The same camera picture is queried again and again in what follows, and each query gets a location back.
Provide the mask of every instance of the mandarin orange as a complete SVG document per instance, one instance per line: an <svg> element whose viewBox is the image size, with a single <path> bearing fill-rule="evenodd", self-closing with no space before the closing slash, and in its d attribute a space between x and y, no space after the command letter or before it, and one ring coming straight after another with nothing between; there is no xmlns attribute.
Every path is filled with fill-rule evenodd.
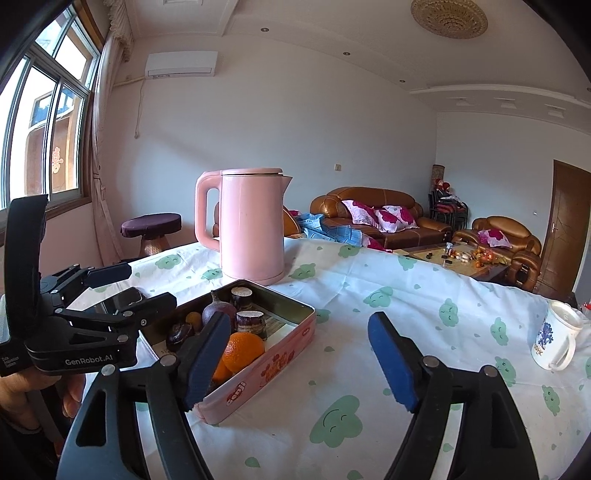
<svg viewBox="0 0 591 480"><path fill-rule="evenodd" d="M217 384L223 384L226 380L230 380L232 372L228 370L226 364L220 358L220 362L217 365L216 371L213 373L212 380Z"/></svg>
<svg viewBox="0 0 591 480"><path fill-rule="evenodd" d="M250 332L236 332L230 335L222 360L230 372L237 374L263 353L265 353L265 343L258 335Z"/></svg>

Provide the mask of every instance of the stool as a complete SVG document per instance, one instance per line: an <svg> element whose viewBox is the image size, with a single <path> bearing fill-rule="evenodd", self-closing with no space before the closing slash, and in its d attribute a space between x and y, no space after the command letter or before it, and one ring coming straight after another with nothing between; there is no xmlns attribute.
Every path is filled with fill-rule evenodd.
<svg viewBox="0 0 591 480"><path fill-rule="evenodd" d="M181 227L181 216L178 213L153 213L123 222L121 235L125 238L142 236L139 256L143 258L168 250L170 245L164 235L178 232Z"/></svg>

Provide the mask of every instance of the air conditioner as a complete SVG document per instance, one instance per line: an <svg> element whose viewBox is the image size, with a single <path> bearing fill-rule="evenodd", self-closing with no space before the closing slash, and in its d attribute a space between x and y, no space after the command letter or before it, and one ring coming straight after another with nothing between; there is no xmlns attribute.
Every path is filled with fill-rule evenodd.
<svg viewBox="0 0 591 480"><path fill-rule="evenodd" d="M165 77L213 77L217 51L168 51L151 53L145 75L149 79Z"/></svg>

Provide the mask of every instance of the kettle spout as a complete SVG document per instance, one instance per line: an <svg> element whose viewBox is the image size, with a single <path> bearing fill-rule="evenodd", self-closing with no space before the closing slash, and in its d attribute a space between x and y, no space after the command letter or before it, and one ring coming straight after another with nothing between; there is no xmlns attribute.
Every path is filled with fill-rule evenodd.
<svg viewBox="0 0 591 480"><path fill-rule="evenodd" d="M283 183L283 193L285 193L285 191L287 190L287 187L289 186L292 179L293 177L286 177L285 175L281 177L281 181Z"/></svg>

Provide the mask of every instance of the white tablecloth with green clouds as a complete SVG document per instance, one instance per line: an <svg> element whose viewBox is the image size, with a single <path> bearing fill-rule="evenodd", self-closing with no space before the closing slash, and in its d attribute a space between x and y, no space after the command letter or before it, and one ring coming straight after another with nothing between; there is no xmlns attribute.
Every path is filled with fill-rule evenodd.
<svg viewBox="0 0 591 480"><path fill-rule="evenodd" d="M411 414L395 401L368 341L368 318L379 310L423 354L448 367L499 368L530 436L540 478L558 478L589 435L590 343L577 349L562 372L543 370L530 355L547 311L544 298L332 242L285 239L285 261L285 277L271 288L317 309L316 337L219 425L188 414L215 478L384 478ZM132 267L129 280L88 290L72 306L90 306L129 286L148 296L169 291L182 304L232 281L221 273L219 254L200 244ZM153 362L141 343L138 359L139 367ZM329 414L335 410L347 414L344 420ZM138 417L152 478L164 479L145 405L138 404ZM447 476L460 418L461 408L454 406L434 479ZM331 433L332 426L338 428Z"/></svg>

